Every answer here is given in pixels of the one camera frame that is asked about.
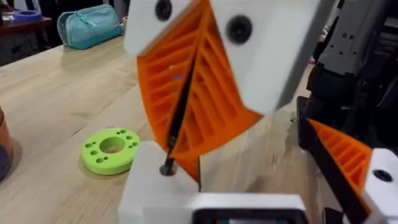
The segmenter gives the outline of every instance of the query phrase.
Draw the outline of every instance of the white base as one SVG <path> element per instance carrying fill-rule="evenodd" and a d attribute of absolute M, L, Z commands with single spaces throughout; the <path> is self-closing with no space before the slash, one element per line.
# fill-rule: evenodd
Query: white base
<path fill-rule="evenodd" d="M 159 169 L 166 153 L 153 141 L 141 142 L 119 204 L 120 224 L 187 224 L 200 208 L 293 208 L 305 210 L 298 195 L 199 193 L 179 166 L 174 176 Z"/>

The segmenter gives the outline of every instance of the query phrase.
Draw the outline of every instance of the round hole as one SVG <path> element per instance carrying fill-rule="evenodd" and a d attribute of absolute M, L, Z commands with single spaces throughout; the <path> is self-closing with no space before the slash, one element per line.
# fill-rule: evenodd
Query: round hole
<path fill-rule="evenodd" d="M 172 14 L 170 0 L 158 0 L 155 6 L 155 14 L 159 21 L 167 21 Z"/>
<path fill-rule="evenodd" d="M 387 171 L 374 170 L 373 175 L 375 175 L 379 180 L 382 180 L 384 182 L 392 182 L 392 177 Z"/>
<path fill-rule="evenodd" d="M 105 153 L 116 153 L 124 148 L 125 142 L 119 137 L 110 137 L 99 144 L 101 151 Z"/>
<path fill-rule="evenodd" d="M 227 24 L 226 33 L 228 39 L 234 44 L 246 43 L 252 32 L 252 24 L 246 16 L 235 16 Z"/>

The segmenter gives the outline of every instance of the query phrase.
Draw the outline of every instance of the blue object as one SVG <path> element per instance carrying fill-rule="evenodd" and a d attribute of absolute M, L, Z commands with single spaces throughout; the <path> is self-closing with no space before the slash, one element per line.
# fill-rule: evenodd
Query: blue object
<path fill-rule="evenodd" d="M 123 32 L 118 15 L 107 4 L 64 12 L 58 18 L 57 29 L 65 46 L 82 50 L 117 37 Z"/>
<path fill-rule="evenodd" d="M 22 10 L 12 13 L 12 22 L 37 22 L 42 20 L 41 13 L 35 10 Z"/>

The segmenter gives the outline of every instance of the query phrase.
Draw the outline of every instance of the screw hole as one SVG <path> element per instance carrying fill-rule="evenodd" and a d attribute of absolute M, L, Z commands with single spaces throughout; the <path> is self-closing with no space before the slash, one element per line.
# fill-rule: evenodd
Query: screw hole
<path fill-rule="evenodd" d="M 158 0 L 155 6 L 155 14 L 159 21 L 167 21 L 172 14 L 172 3 L 170 0 Z"/>
<path fill-rule="evenodd" d="M 235 16 L 228 22 L 226 32 L 232 43 L 238 45 L 244 44 L 251 36 L 251 21 L 246 16 Z"/>
<path fill-rule="evenodd" d="M 374 170 L 373 175 L 375 175 L 379 180 L 382 180 L 384 182 L 392 182 L 392 177 L 387 171 Z"/>

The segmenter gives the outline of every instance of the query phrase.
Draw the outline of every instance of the teal pencil case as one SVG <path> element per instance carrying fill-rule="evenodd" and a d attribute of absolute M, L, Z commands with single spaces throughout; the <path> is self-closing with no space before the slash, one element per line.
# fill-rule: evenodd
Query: teal pencil case
<path fill-rule="evenodd" d="M 107 4 L 64 12 L 58 18 L 57 29 L 63 44 L 76 49 L 90 48 L 123 32 L 118 15 Z"/>

